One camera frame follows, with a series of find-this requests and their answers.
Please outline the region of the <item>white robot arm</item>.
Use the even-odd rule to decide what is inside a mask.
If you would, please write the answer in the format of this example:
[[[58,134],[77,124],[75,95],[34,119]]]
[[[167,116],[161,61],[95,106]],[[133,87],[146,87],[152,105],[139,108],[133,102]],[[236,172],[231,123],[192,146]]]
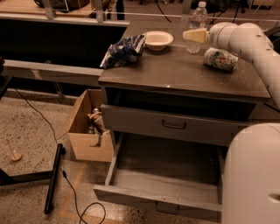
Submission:
[[[247,61],[280,106],[280,55],[256,24],[222,22],[183,32],[183,38],[223,49]],[[225,159],[222,224],[280,224],[280,122],[263,107],[255,124],[232,140]]]

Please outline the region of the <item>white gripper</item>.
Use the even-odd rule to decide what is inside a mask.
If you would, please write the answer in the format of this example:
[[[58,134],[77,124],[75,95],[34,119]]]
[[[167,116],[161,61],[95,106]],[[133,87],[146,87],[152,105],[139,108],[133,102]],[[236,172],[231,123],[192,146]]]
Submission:
[[[233,31],[233,24],[222,22],[212,26],[209,32],[206,28],[184,31],[183,38],[198,43],[205,43],[207,42],[209,35],[209,43],[212,46],[215,48],[227,49]]]

